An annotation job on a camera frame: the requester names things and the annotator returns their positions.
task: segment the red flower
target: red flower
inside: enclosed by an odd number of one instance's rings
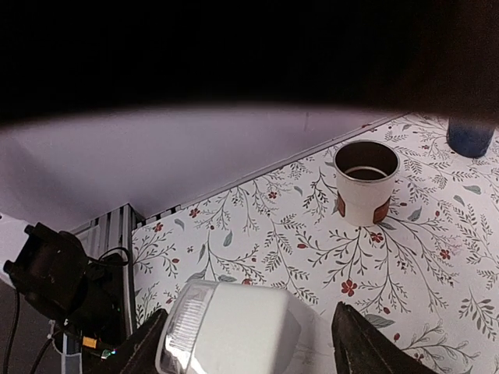
[[[196,218],[196,216],[201,213],[199,209],[197,208],[194,208],[190,211],[189,215],[192,217],[192,218]]]
[[[447,249],[442,249],[440,251],[440,256],[442,256],[442,259],[451,259],[451,254]]]
[[[353,283],[351,279],[348,279],[346,282],[342,283],[342,293],[348,294],[349,297],[352,297],[353,294],[355,294],[353,290],[355,290],[356,288],[357,283]]]
[[[374,234],[371,232],[371,240],[376,243],[380,243],[383,241],[383,237],[381,236],[381,233],[378,232],[377,234]]]
[[[159,222],[157,225],[154,227],[154,232],[159,232],[163,228],[163,224],[160,224]]]
[[[415,353],[414,358],[417,360],[417,362],[421,362],[421,360],[423,360],[423,358],[424,358],[424,355],[420,355],[419,353]]]

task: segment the black cable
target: black cable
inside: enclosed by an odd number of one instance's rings
[[[110,252],[113,252],[113,251],[123,251],[126,255],[126,261],[121,261],[121,262],[108,262],[108,261],[102,261],[102,258],[104,256],[106,256],[108,253]],[[123,266],[127,266],[129,263],[130,263],[130,259],[132,258],[132,256],[130,255],[130,251],[125,248],[125,247],[116,247],[116,248],[113,248],[113,249],[109,249],[108,251],[104,252],[101,254],[101,256],[99,257],[99,259],[94,259],[92,257],[88,257],[88,259],[93,262],[93,263],[96,263],[98,265],[102,265],[102,266],[114,266],[114,267],[123,267]]]
[[[37,367],[40,364],[41,359],[44,357],[45,352],[47,351],[48,346],[50,343],[54,340],[54,338],[59,335],[62,332],[62,330],[59,330],[57,333],[54,333],[51,337],[49,337],[44,345],[41,346],[37,357],[35,358],[33,365],[31,366],[30,374],[34,374],[37,371]]]
[[[19,323],[19,291],[16,292],[16,300],[14,305],[14,318],[12,319],[12,327],[10,328],[9,339],[7,340],[7,347],[5,349],[5,355],[3,356],[3,374],[7,374],[9,371],[9,359],[10,352],[12,350],[12,345],[14,344],[14,337],[17,331],[17,325]]]

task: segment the floral tablecloth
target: floral tablecloth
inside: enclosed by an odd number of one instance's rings
[[[388,217],[357,228],[336,208],[335,148],[133,233],[138,323],[189,279],[286,288],[332,320],[354,305],[436,372],[499,372],[499,138],[470,160],[447,121],[407,115],[354,139],[401,159]]]

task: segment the dark blue container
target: dark blue container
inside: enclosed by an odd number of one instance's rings
[[[482,157],[494,136],[495,127],[480,122],[449,118],[447,143],[464,157]]]

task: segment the table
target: table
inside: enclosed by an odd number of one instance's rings
[[[348,302],[436,372],[498,373],[499,137],[470,160],[448,148],[446,128],[406,115],[353,138],[401,159],[377,226],[337,212],[337,144],[137,229],[138,323],[169,310],[190,279],[259,284],[329,321]]]

